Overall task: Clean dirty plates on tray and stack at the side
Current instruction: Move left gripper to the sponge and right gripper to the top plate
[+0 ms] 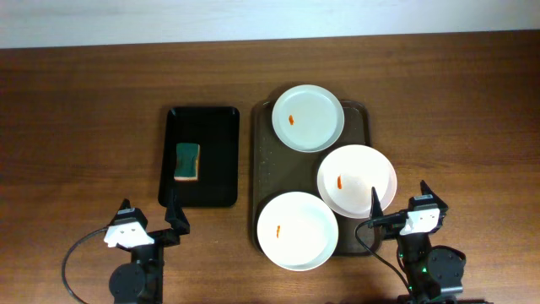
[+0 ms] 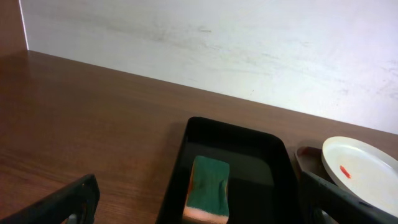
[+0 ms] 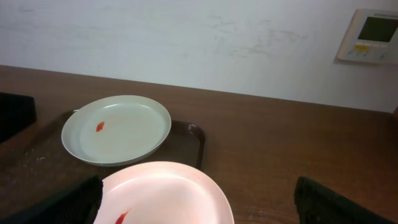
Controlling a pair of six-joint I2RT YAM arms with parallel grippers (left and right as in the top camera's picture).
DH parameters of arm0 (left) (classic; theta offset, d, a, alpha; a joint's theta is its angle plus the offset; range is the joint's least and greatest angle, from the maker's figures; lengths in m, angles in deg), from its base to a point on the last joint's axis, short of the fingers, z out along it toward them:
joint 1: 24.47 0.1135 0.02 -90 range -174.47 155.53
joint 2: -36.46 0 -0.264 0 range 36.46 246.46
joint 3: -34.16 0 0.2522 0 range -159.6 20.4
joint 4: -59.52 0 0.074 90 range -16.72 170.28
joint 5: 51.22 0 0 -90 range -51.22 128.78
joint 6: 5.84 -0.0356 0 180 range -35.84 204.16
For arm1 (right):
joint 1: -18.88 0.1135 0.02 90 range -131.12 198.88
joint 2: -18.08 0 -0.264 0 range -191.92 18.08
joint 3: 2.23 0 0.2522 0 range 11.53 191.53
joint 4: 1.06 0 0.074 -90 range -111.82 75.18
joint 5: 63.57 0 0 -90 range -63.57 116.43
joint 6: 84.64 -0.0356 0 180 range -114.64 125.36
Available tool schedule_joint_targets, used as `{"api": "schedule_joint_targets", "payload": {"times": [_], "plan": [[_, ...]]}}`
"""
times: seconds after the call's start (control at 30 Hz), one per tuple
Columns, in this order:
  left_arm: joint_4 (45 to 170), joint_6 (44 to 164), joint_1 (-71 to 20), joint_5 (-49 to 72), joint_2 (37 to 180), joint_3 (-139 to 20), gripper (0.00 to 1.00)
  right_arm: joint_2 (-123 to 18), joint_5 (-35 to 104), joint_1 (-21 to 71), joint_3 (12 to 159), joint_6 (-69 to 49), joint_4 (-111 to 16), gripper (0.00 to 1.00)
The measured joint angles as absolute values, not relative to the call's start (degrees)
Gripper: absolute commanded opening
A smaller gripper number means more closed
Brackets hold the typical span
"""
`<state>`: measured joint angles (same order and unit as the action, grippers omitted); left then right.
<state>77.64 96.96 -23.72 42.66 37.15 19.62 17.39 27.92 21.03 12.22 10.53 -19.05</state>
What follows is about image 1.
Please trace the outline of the pinkish white plate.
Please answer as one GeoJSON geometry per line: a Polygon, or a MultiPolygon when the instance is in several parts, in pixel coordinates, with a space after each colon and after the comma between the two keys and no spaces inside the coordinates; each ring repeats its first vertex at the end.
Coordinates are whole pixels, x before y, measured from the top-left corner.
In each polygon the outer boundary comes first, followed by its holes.
{"type": "Polygon", "coordinates": [[[383,209],[391,204],[397,192],[397,174],[378,150],[350,144],[323,159],[316,184],[322,200],[334,212],[364,219],[370,216],[372,190],[376,190],[383,209]]]}

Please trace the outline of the green orange sponge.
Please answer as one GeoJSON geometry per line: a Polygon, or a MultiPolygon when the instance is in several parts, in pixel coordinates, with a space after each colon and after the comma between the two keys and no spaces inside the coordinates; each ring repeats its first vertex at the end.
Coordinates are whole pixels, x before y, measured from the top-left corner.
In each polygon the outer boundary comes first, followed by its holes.
{"type": "Polygon", "coordinates": [[[196,182],[199,171],[200,145],[178,143],[175,147],[175,152],[174,179],[177,182],[196,182]]]}

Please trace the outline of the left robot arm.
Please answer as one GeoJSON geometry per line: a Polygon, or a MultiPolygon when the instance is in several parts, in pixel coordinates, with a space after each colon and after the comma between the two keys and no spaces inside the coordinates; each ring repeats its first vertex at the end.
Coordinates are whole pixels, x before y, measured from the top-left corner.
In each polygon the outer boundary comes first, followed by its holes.
{"type": "Polygon", "coordinates": [[[190,224],[169,194],[165,221],[170,228],[146,231],[148,220],[128,199],[106,228],[104,242],[131,254],[131,261],[117,267],[109,280],[114,302],[119,304],[158,304],[163,301],[165,249],[178,246],[181,236],[190,233],[190,224]]]}

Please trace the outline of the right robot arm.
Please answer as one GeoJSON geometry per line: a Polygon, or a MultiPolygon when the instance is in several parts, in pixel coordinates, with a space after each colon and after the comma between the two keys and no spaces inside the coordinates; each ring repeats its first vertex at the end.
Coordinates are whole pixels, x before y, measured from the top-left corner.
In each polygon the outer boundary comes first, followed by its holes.
{"type": "Polygon", "coordinates": [[[375,189],[371,190],[369,228],[379,228],[383,239],[397,243],[397,271],[408,291],[398,303],[456,303],[463,292],[462,277],[466,255],[452,247],[434,246],[429,237],[443,225],[449,209],[426,182],[421,194],[411,197],[408,206],[384,215],[375,189]]]}

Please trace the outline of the grey-white plate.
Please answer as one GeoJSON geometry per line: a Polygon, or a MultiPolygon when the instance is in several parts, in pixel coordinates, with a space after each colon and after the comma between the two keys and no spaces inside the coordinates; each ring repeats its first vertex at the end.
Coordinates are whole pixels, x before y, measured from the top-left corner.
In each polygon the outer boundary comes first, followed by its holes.
{"type": "Polygon", "coordinates": [[[344,129],[344,109],[329,90],[297,85],[282,93],[272,110],[273,130],[289,148],[315,153],[333,145],[344,129]]]}

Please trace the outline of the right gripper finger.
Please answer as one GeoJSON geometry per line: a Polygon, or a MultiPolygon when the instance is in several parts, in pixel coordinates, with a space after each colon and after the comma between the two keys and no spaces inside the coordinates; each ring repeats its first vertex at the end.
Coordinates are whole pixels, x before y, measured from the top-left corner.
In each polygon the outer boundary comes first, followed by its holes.
{"type": "Polygon", "coordinates": [[[428,186],[428,184],[427,184],[427,182],[425,180],[422,180],[420,182],[420,190],[421,190],[421,196],[420,196],[421,200],[426,200],[426,199],[440,200],[440,198],[428,186]]]}
{"type": "Polygon", "coordinates": [[[370,209],[370,218],[371,219],[378,219],[380,217],[383,217],[383,211],[381,208],[381,202],[378,198],[377,191],[375,187],[371,188],[371,209],[370,209]]]}

